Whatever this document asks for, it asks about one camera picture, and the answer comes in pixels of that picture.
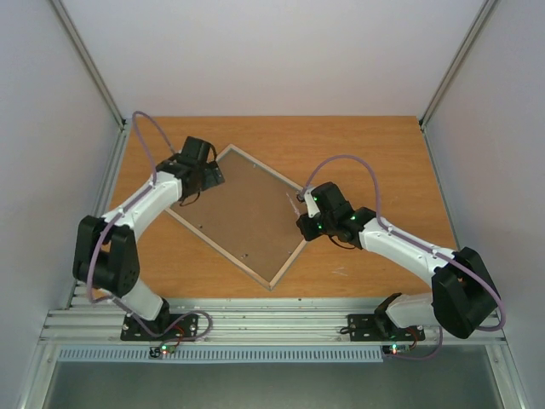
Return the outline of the turquoise picture frame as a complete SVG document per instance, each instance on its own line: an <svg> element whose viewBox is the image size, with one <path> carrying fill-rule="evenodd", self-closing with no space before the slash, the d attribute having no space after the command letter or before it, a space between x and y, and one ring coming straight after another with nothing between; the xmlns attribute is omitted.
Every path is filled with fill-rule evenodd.
<svg viewBox="0 0 545 409"><path fill-rule="evenodd" d="M166 212L271 291L306 246L285 193L302 186L233 144L218 154L225 182Z"/></svg>

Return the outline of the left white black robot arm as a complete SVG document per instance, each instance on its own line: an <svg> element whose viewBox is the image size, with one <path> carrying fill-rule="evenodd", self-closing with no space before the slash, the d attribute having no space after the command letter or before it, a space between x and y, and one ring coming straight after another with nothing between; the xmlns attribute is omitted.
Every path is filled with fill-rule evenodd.
<svg viewBox="0 0 545 409"><path fill-rule="evenodd" d="M168 302L140 277L138 239L171 205L225 181L216 158L211 143L188 136L180 151L152 164L148 180L122 204L78 225L74 279L86 285L91 303L116 303L152 339L166 337L175 321Z"/></svg>

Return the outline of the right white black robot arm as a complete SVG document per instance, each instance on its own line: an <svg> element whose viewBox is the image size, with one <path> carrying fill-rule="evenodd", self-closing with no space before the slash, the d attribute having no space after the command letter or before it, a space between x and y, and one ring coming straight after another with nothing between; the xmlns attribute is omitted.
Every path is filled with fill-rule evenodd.
<svg viewBox="0 0 545 409"><path fill-rule="evenodd" d="M308 188L297 198L307 208L296 222L304 240L326 236L376 253L429 287L429 292L419 295L394 293L375 309L376 328L384 338L419 325L440 326L461 339L484 330L485 319L497 309L500 297L477 251L433 245L396 228L371 209L355 210L333 182Z"/></svg>

